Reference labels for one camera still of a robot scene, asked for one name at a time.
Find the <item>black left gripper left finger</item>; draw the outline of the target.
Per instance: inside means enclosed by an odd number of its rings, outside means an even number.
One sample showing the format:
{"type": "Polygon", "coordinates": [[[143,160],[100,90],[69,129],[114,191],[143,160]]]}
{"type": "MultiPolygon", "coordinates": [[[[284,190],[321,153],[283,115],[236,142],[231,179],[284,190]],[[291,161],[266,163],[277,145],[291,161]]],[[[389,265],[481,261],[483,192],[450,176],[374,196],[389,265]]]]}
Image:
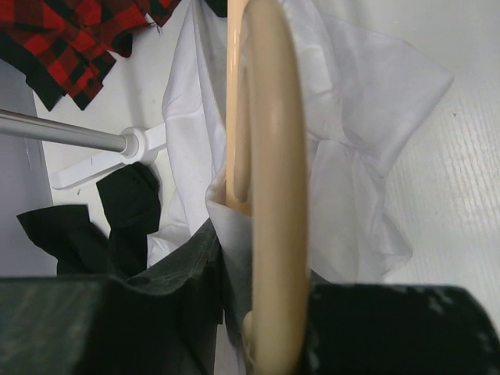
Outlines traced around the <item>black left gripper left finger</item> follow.
{"type": "Polygon", "coordinates": [[[206,221],[129,280],[4,278],[4,374],[211,374],[221,247],[206,221]]]}

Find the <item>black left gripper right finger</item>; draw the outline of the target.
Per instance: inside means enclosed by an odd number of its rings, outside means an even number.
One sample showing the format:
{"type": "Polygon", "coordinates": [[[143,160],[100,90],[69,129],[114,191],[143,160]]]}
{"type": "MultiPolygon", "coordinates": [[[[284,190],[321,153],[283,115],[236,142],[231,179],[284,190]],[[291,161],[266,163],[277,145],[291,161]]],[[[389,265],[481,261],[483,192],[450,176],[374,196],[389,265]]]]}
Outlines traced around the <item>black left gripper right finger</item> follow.
{"type": "Polygon", "coordinates": [[[482,305],[449,285],[334,284],[312,275],[302,374],[497,374],[482,305]]]}

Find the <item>beige plastic hanger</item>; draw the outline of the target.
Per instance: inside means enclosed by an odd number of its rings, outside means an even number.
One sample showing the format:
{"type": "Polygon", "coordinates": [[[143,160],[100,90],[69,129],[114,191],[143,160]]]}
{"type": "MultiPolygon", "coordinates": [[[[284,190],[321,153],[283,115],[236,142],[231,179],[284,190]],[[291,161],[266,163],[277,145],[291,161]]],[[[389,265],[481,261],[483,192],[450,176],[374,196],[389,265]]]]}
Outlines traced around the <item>beige plastic hanger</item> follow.
{"type": "Polygon", "coordinates": [[[253,374],[300,369],[309,297],[305,115],[288,19],[277,1],[227,6],[226,202],[252,216],[253,374]]]}

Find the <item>white shirt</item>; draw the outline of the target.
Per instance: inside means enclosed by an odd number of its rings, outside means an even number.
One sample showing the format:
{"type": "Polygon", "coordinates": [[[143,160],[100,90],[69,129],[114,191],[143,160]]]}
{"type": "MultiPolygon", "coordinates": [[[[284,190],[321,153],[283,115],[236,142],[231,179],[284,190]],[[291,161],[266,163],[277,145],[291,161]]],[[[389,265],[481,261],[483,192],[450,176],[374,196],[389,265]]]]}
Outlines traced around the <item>white shirt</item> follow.
{"type": "MultiPolygon", "coordinates": [[[[412,255],[385,211],[383,179],[452,75],[405,41],[321,12],[311,1],[282,6],[304,97],[310,266],[330,282],[378,282],[412,255]]],[[[157,263],[213,222],[230,299],[214,373],[243,374],[252,222],[224,201],[226,54],[226,20],[203,1],[190,2],[162,104],[175,191],[168,226],[148,241],[148,261],[157,263]]]]}

